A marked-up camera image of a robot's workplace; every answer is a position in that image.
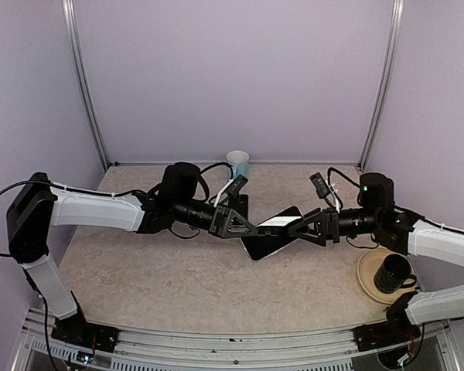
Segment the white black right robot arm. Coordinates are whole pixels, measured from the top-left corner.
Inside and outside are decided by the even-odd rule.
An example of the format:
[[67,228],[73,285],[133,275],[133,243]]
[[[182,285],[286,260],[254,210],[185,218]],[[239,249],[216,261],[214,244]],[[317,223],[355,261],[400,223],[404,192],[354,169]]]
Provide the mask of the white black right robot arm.
[[[360,176],[356,209],[315,209],[287,226],[287,234],[318,244],[340,237],[373,236],[389,250],[416,257],[431,257],[464,267],[464,230],[438,224],[409,209],[396,206],[394,183],[370,172]],[[464,318],[464,284],[432,292],[401,295],[388,309],[380,337],[396,343],[411,325]]]

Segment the silver-edged black smartphone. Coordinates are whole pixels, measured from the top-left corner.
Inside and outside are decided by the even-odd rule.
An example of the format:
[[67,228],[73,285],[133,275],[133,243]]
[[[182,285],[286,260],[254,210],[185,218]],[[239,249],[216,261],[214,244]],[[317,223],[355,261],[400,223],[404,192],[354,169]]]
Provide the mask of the silver-edged black smartphone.
[[248,206],[249,197],[247,194],[239,194],[234,198],[231,198],[228,202],[228,206],[231,209],[236,210],[245,219],[248,218]]

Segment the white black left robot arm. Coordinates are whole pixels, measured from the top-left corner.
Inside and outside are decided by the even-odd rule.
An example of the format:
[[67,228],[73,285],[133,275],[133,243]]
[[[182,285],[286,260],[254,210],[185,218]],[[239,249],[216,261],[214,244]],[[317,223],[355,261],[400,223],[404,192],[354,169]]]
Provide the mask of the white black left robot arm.
[[195,199],[197,186],[204,184],[202,170],[187,162],[167,166],[162,181],[147,192],[74,189],[37,172],[22,184],[6,213],[9,253],[50,311],[63,321],[63,332],[83,344],[92,337],[93,328],[81,318],[80,306],[49,255],[50,227],[95,226],[155,234],[180,222],[222,239],[257,236],[257,228],[235,209]]

